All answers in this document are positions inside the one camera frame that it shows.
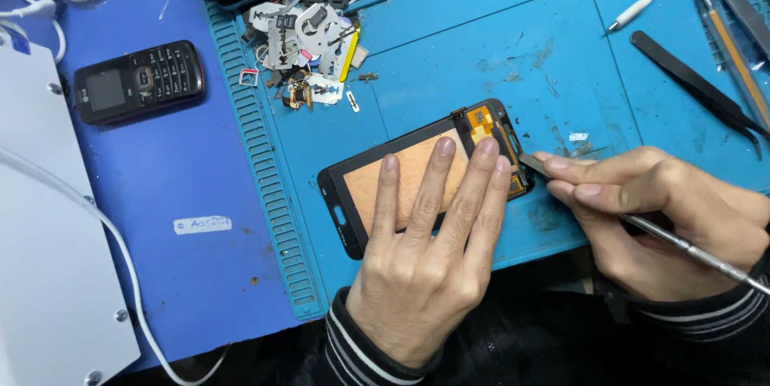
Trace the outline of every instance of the hand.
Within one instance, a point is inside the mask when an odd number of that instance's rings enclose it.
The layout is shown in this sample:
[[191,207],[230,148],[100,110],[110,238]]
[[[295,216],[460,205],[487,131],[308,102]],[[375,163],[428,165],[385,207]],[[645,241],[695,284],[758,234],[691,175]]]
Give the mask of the hand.
[[548,191],[575,214],[597,268],[651,301],[687,301],[737,284],[650,235],[631,237],[616,216],[661,211],[675,233],[745,272],[768,246],[770,199],[724,183],[657,148],[601,162],[537,152],[554,178]]
[[402,234],[395,234],[398,158],[383,159],[371,236],[346,302],[367,337],[411,368],[427,364],[481,302],[511,185],[511,163],[494,139],[482,139],[432,236],[455,149],[452,138],[436,143]]

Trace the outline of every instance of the fingernail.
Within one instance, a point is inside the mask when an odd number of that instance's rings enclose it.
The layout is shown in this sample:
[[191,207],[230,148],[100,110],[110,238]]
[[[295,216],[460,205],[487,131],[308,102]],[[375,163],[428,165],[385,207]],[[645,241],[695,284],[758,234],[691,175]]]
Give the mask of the fingernail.
[[556,156],[555,154],[550,154],[549,152],[535,152],[532,155],[534,158],[541,162],[545,162],[546,160]]
[[494,167],[499,173],[511,173],[511,163],[508,162],[508,158],[501,155],[497,158],[497,164]]
[[393,169],[396,167],[397,157],[395,154],[387,154],[383,159],[383,166],[385,169]]
[[564,169],[569,165],[572,165],[570,159],[554,155],[552,158],[545,161],[545,165],[551,169]]
[[576,185],[575,186],[575,197],[580,198],[591,198],[592,196],[595,196],[596,194],[600,193],[602,191],[601,185]]
[[481,140],[481,151],[484,152],[484,154],[491,154],[495,151],[496,145],[497,141],[493,138],[484,138]]
[[452,138],[441,138],[440,141],[442,141],[442,143],[439,145],[440,146],[439,154],[449,155],[454,152],[455,145],[454,145],[454,140]]

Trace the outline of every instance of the white cable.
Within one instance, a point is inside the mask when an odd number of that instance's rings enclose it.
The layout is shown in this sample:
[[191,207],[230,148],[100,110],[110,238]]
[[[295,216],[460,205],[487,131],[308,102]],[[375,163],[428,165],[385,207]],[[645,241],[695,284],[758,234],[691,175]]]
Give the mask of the white cable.
[[118,246],[120,246],[120,251],[123,254],[123,259],[126,261],[126,265],[129,269],[129,274],[131,276],[131,285],[134,290],[134,304],[136,305],[136,313],[137,313],[136,316],[139,318],[142,332],[145,334],[145,337],[147,338],[147,342],[149,342],[150,348],[158,357],[158,360],[160,361],[160,364],[163,366],[163,369],[166,370],[166,373],[173,381],[176,381],[176,383],[181,386],[198,386],[199,384],[202,384],[204,381],[209,380],[209,378],[214,374],[217,368],[219,368],[219,365],[225,359],[225,355],[227,354],[229,347],[227,347],[225,349],[225,352],[222,353],[222,357],[219,358],[219,360],[217,361],[217,364],[214,365],[214,368],[212,368],[211,371],[209,371],[209,373],[206,374],[206,376],[204,376],[200,380],[185,381],[185,380],[182,380],[178,375],[176,375],[174,370],[171,368],[171,365],[168,364],[168,361],[163,356],[163,352],[160,350],[160,347],[158,347],[158,343],[155,342],[155,338],[152,336],[152,332],[149,331],[149,326],[147,325],[147,320],[145,320],[143,309],[142,309],[140,282],[139,282],[139,278],[136,276],[134,263],[133,261],[131,261],[131,254],[129,253],[129,248],[126,246],[126,242],[123,240],[123,237],[120,235],[120,232],[112,223],[112,221],[110,221],[109,218],[101,212],[101,210],[96,208],[95,205],[91,204],[90,201],[85,199],[83,195],[78,193],[78,191],[76,191],[71,185],[68,185],[56,175],[53,175],[47,170],[45,170],[44,168],[41,168],[40,166],[32,162],[29,162],[27,159],[19,156],[18,154],[14,154],[13,152],[10,152],[3,147],[0,147],[0,162],[5,163],[7,166],[11,167],[12,169],[15,169],[21,174],[27,175],[28,177],[44,185],[47,185],[53,190],[56,190],[59,193],[63,194],[64,196],[75,201],[77,204],[82,205],[89,213],[91,213],[94,217],[96,217],[97,219],[101,220],[102,223],[104,223],[104,225],[107,227],[110,233],[112,233],[112,235],[115,237],[115,241],[118,242]]
[[629,8],[621,13],[620,16],[615,18],[615,22],[613,22],[612,25],[607,28],[607,32],[610,33],[626,25],[628,22],[630,22],[631,19],[636,17],[637,14],[639,14],[645,7],[647,7],[650,2],[652,2],[652,0],[638,0],[634,2]]
[[[41,1],[25,0],[25,1],[29,2],[31,6],[34,6],[44,0],[41,0]],[[21,14],[21,15],[19,15],[18,13],[14,14],[14,12],[19,12],[24,10],[25,10],[24,8],[19,8],[17,10],[10,11],[8,13],[0,13],[0,17],[11,17],[11,16],[23,17],[24,14]],[[54,62],[58,64],[62,62],[62,59],[64,59],[64,53],[67,51],[67,41],[64,38],[64,31],[62,30],[62,26],[59,25],[59,22],[53,18],[53,14],[51,14],[49,18],[51,19],[53,28],[56,30],[56,35],[58,35],[59,37],[59,52],[56,53],[56,57],[54,58]]]

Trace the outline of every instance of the sim card tray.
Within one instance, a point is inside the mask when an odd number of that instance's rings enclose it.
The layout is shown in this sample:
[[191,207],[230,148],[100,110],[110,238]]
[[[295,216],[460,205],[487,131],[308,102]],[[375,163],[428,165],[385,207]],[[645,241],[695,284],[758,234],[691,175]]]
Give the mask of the sim card tray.
[[[254,83],[244,82],[243,81],[243,76],[244,75],[254,75]],[[259,70],[254,70],[253,68],[244,68],[243,70],[241,70],[241,74],[238,77],[238,83],[240,85],[247,85],[247,86],[250,86],[250,87],[257,86],[257,81],[258,80],[259,80]]]

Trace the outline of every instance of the handwritten label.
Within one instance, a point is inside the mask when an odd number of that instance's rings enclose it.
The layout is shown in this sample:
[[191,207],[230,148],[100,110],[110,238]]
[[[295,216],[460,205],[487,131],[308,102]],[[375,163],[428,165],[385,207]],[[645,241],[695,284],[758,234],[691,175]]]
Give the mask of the handwritten label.
[[174,221],[174,233],[183,234],[208,233],[210,231],[226,231],[233,229],[233,221],[224,215],[207,215],[191,217]]
[[570,133],[570,141],[585,141],[588,139],[587,133]]

